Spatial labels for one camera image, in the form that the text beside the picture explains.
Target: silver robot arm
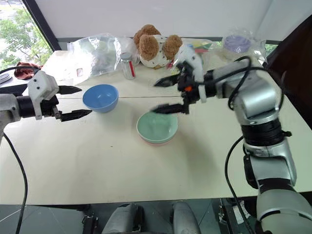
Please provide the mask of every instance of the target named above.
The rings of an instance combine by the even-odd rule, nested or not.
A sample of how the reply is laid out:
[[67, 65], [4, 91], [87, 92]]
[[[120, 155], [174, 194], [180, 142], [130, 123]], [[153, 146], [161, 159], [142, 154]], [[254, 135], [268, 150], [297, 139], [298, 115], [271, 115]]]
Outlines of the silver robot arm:
[[81, 89], [74, 86], [58, 86], [54, 77], [44, 71], [36, 71], [27, 86], [29, 96], [16, 97], [14, 94], [0, 93], [0, 143], [5, 126], [20, 121], [22, 117], [35, 117], [39, 120], [45, 116], [69, 121], [91, 113], [90, 110], [75, 110], [66, 114], [59, 111], [59, 101], [55, 94], [73, 94]]
[[[184, 104], [165, 104], [153, 111], [188, 114], [188, 105], [202, 100], [199, 87], [204, 87], [205, 97], [231, 98], [244, 72], [229, 74], [244, 70], [248, 66], [247, 60], [208, 71], [203, 74], [204, 81], [197, 82], [194, 79], [197, 73], [194, 71], [200, 71], [197, 68], [199, 64], [202, 66], [199, 59], [191, 48], [180, 48], [175, 61], [180, 74], [163, 78], [156, 86], [166, 87], [168, 83], [177, 83]], [[259, 190], [257, 220], [260, 227], [257, 228], [257, 233], [310, 234], [312, 208], [293, 188], [297, 179], [296, 168], [286, 139], [289, 134], [282, 131], [278, 119], [276, 100], [276, 90], [253, 70], [249, 72], [231, 103], [244, 136], [246, 179], [253, 188]]]

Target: brown teddy bear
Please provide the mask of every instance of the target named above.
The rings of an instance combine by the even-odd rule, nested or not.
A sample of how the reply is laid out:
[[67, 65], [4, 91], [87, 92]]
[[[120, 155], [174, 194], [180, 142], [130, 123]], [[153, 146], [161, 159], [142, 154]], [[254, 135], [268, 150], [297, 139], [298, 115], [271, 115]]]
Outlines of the brown teddy bear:
[[166, 38], [151, 24], [144, 25], [135, 34], [133, 40], [139, 51], [141, 62], [154, 69], [171, 62], [182, 45], [180, 37], [171, 35]]

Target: tree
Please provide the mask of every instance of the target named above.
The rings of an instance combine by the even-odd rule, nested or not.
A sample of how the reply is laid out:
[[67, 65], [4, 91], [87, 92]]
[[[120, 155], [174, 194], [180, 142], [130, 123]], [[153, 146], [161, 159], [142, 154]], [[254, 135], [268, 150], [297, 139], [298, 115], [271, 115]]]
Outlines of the tree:
[[22, 58], [43, 65], [52, 53], [40, 30], [24, 9], [18, 9], [14, 19], [0, 20], [0, 38], [9, 45], [1, 54], [1, 67], [16, 65]]
[[267, 51], [267, 56], [277, 48], [277, 45], [265, 44], [265, 50]]

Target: black cable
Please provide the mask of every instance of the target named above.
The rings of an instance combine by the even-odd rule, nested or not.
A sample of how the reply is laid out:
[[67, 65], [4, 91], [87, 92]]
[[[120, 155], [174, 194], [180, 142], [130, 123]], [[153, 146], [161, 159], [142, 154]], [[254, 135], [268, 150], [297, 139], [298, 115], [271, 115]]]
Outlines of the black cable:
[[22, 203], [21, 208], [20, 208], [18, 226], [16, 227], [16, 231], [15, 231], [15, 234], [19, 234], [20, 233], [21, 223], [23, 221], [23, 215], [24, 215], [25, 204], [26, 204], [26, 199], [27, 199], [28, 183], [27, 183], [26, 173], [25, 173], [23, 164], [22, 164], [22, 162], [21, 162], [21, 160], [20, 160], [20, 158], [18, 156], [18, 153], [16, 153], [16, 150], [14, 149], [14, 146], [13, 146], [11, 140], [8, 138], [8, 136], [5, 133], [3, 133], [3, 136], [7, 140], [7, 142], [9, 143], [9, 145], [11, 147], [11, 150], [13, 151], [14, 156], [15, 156], [16, 160], [19, 163], [19, 167], [20, 167], [20, 170], [21, 170], [21, 172], [23, 174], [23, 179], [24, 179], [24, 186], [25, 186], [24, 198], [23, 198], [23, 203]]
[[250, 223], [249, 223], [249, 221], [247, 220], [247, 218], [246, 218], [246, 216], [245, 216], [245, 214], [244, 214], [244, 212], [243, 212], [242, 207], [240, 206], [240, 203], [239, 203], [239, 201], [238, 201], [238, 198], [237, 198], [236, 193], [235, 193], [235, 191], [234, 191], [234, 189], [233, 189], [233, 187], [232, 187], [232, 185], [231, 185], [231, 183], [230, 183], [229, 176], [228, 176], [228, 165], [229, 165], [230, 156], [231, 156], [231, 154], [232, 154], [232, 151], [233, 151], [234, 148], [236, 147], [236, 145], [238, 145], [238, 143], [239, 143], [242, 139], [244, 139], [243, 136], [241, 136], [241, 137], [231, 146], [231, 148], [230, 148], [230, 150], [229, 150], [229, 152], [228, 152], [228, 155], [226, 156], [226, 159], [225, 159], [224, 174], [225, 174], [226, 182], [228, 183], [228, 186], [229, 186], [229, 188], [230, 188], [230, 190], [231, 190], [231, 192], [232, 192], [232, 194], [233, 194], [234, 200], [235, 200], [235, 202], [237, 203], [238, 210], [239, 210], [240, 214], [242, 215], [242, 218], [243, 218], [243, 220], [244, 220], [244, 223], [245, 223], [245, 225], [246, 225], [246, 228], [247, 228], [247, 230], [248, 230], [248, 232], [249, 232], [250, 234], [254, 234], [254, 231], [253, 231], [253, 229], [251, 228]]
[[[232, 71], [232, 72], [230, 72], [230, 73], [228, 73], [226, 75], [223, 75], [223, 76], [219, 77], [218, 79], [215, 79], [215, 80], [212, 80], [212, 81], [206, 81], [203, 84], [205, 84], [205, 85], [207, 85], [207, 84], [216, 84], [216, 83], [218, 83], [218, 82], [220, 82], [220, 81], [222, 81], [222, 80], [224, 80], [226, 78], [229, 78], [231, 76], [234, 76], [234, 75], [236, 75], [238, 73], [245, 72], [246, 69], [247, 69], [246, 67], [237, 69], [235, 71]], [[249, 71], [254, 71], [254, 70], [260, 70], [260, 71], [268, 72], [264, 67], [250, 67], [249, 68]]]
[[249, 72], [250, 72], [250, 68], [252, 67], [252, 60], [249, 56], [243, 56], [240, 57], [239, 59], [235, 60], [235, 61], [241, 61], [243, 59], [248, 59], [248, 65], [246, 67], [246, 71], [245, 74], [243, 76], [243, 78], [239, 81], [238, 85], [234, 88], [234, 90], [232, 91], [232, 93], [229, 96], [229, 100], [228, 100], [228, 107], [233, 111], [233, 101], [235, 98], [235, 95], [238, 93], [238, 90], [240, 89], [240, 87], [243, 85], [243, 83], [245, 82], [245, 80], [247, 79]]
[[8, 72], [10, 70], [23, 69], [23, 68], [30, 68], [30, 69], [33, 69], [34, 71], [39, 70], [37, 67], [32, 67], [32, 66], [15, 66], [15, 67], [9, 67], [9, 68], [3, 69], [2, 71], [0, 71], [0, 74]]
[[244, 152], [245, 155], [248, 154], [245, 145], [243, 145], [243, 152]]
[[283, 73], [282, 78], [281, 78], [281, 100], [280, 100], [279, 105], [278, 105], [278, 109], [279, 110], [281, 110], [281, 108], [283, 106], [283, 103], [284, 103], [284, 96], [285, 96], [284, 80], [285, 80], [286, 72], [287, 71], [285, 71]]

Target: blue bowl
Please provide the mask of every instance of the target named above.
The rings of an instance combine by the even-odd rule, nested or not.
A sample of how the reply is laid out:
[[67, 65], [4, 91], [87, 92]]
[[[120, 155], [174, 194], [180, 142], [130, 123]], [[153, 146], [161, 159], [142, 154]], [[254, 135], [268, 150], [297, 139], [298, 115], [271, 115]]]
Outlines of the blue bowl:
[[99, 84], [88, 89], [84, 93], [82, 101], [95, 112], [109, 112], [118, 103], [118, 90], [109, 84]]

